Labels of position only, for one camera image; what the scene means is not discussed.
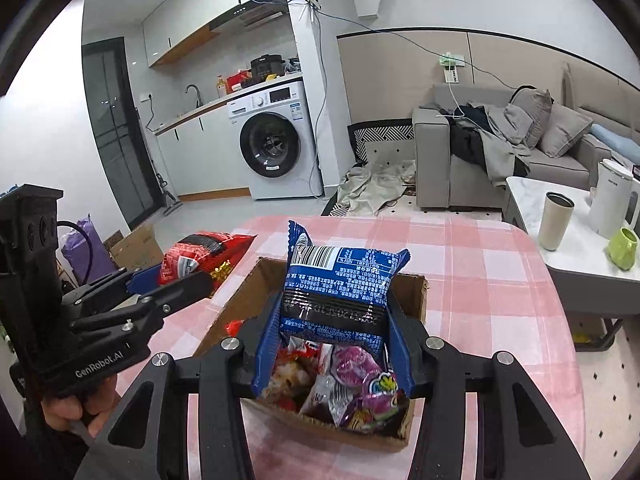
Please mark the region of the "person's left hand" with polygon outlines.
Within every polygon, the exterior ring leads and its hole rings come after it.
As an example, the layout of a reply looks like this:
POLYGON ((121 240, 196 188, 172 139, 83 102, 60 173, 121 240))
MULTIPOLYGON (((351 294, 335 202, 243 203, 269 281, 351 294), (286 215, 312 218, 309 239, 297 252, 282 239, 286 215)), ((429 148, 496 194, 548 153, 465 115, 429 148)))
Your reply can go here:
POLYGON ((104 379, 96 391, 85 401, 77 396, 67 398, 44 398, 41 408, 47 425, 58 431, 71 431, 80 434, 77 424, 85 427, 90 438, 95 438, 111 416, 120 395, 116 391, 117 376, 104 379))

